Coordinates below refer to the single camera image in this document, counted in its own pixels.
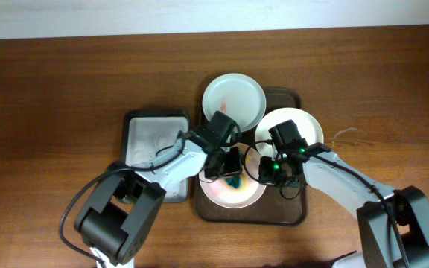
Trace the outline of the green and yellow sponge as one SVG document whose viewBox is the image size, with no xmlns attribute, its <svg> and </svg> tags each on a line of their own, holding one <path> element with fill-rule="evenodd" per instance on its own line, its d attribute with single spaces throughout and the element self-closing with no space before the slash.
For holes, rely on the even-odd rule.
<svg viewBox="0 0 429 268">
<path fill-rule="evenodd" d="M 224 182 L 228 188 L 236 191 L 240 190 L 243 185 L 243 180 L 240 175 L 228 177 L 224 179 Z"/>
</svg>

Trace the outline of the pinkish white plate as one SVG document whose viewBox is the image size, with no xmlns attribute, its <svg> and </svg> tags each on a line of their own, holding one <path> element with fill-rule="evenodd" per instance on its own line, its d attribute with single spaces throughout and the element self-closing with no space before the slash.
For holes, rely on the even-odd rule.
<svg viewBox="0 0 429 268">
<path fill-rule="evenodd" d="M 241 157 L 241 173 L 239 174 L 243 180 L 243 185 L 240 190 L 232 190 L 227 187 L 224 179 L 237 175 L 214 175 L 211 178 L 211 172 L 204 170 L 198 174 L 200 186 L 203 193 L 210 201 L 224 208 L 237 209 L 245 208 L 255 203 L 265 192 L 267 186 L 258 182 L 258 176 L 255 172 L 258 171 L 261 155 L 254 149 L 250 149 L 245 156 L 248 148 L 247 144 L 237 143 L 234 145 L 239 149 Z"/>
</svg>

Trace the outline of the white plate with rim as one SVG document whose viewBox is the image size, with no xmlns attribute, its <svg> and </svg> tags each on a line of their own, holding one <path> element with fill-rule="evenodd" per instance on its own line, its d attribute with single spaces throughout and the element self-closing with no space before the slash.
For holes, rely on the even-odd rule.
<svg viewBox="0 0 429 268">
<path fill-rule="evenodd" d="M 322 127 L 308 112 L 297 108 L 280 108 L 267 113 L 255 128 L 253 143 L 270 139 L 268 130 L 277 124 L 292 120 L 308 145 L 324 142 Z"/>
</svg>

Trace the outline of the pale green plate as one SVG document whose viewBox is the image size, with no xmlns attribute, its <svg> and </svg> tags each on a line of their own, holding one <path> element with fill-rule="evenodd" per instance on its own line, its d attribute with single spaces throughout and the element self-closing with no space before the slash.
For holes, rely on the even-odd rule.
<svg viewBox="0 0 429 268">
<path fill-rule="evenodd" d="M 255 127 L 263 118 L 267 99 L 262 87 L 251 77 L 231 73 L 215 78 L 203 93 L 202 109 L 210 121 L 216 111 L 228 115 L 241 132 Z"/>
</svg>

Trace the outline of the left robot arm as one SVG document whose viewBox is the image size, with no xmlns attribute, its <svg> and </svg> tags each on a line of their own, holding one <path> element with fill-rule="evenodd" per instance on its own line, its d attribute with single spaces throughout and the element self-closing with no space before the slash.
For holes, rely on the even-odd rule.
<svg viewBox="0 0 429 268">
<path fill-rule="evenodd" d="M 74 221 L 89 250 L 69 248 L 98 267 L 125 267 L 147 240 L 169 187 L 203 170 L 215 179 L 241 172 L 242 154 L 235 148 L 240 137 L 239 125 L 216 112 L 206 125 L 178 132 L 174 145 L 150 161 L 113 162 L 76 195 L 91 191 Z"/>
</svg>

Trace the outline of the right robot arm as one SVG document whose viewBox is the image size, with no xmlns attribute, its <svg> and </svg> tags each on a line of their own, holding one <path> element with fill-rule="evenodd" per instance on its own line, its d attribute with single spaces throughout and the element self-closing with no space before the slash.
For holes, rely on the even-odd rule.
<svg viewBox="0 0 429 268">
<path fill-rule="evenodd" d="M 276 154 L 261 158 L 261 184 L 310 186 L 357 219 L 362 250 L 330 267 L 429 268 L 429 201 L 421 190 L 396 189 L 362 174 L 323 143 L 309 145 L 292 120 L 269 134 Z"/>
</svg>

